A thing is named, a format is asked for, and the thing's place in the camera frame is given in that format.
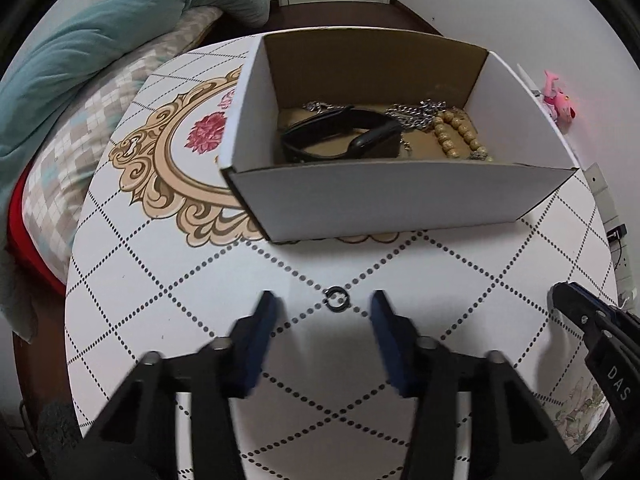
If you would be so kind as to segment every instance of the black ring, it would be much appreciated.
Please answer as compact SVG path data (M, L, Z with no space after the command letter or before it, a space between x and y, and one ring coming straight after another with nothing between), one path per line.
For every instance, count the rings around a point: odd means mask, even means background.
M351 298L349 293L344 290L341 286L330 286L322 291L324 293L324 300L322 303L332 312L344 312L351 306ZM329 298L334 294L342 294L344 296L344 302L339 304L338 306L333 306L329 303Z

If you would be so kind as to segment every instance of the pillow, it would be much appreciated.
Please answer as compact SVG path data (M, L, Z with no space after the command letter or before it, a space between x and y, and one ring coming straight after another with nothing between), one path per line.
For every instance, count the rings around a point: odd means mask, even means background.
M187 10L174 30L145 43L92 78L56 121L22 191L22 220L53 275L66 283L84 197L102 152L140 87L163 63L198 46L222 15Z

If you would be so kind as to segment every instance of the baseboard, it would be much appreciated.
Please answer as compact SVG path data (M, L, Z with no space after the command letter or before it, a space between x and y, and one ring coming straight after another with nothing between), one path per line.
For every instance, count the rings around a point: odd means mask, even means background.
M394 7L402 10L402 12L404 12L407 16L410 16L412 18L412 20L421 23L422 25L424 25L425 28L431 30L432 34L437 34L439 36L442 36L442 34L440 34L440 32L438 30L436 30L436 28L433 27L433 25L431 25L431 23L429 23L427 20L425 20L419 14L416 14L415 12L413 12L404 3L399 2L398 0L389 0L389 5L393 5Z

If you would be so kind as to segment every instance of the blue comforter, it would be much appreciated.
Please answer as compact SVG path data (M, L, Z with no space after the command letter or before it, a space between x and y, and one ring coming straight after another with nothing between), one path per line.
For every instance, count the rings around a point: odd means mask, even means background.
M249 26L269 17L269 0L104 0L39 44L0 83L0 311L31 339L35 318L6 245L7 209L18 177L76 92L101 69L174 28L190 7L211 5Z

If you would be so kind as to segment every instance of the red fabric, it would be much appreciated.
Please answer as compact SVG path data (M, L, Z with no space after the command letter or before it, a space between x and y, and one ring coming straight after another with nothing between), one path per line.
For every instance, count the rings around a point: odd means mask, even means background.
M22 192L30 169L31 164L22 172L9 202L9 218L6 232L8 250L22 267L29 270L40 280L48 283L57 294L64 297L66 286L55 277L44 263L22 221Z

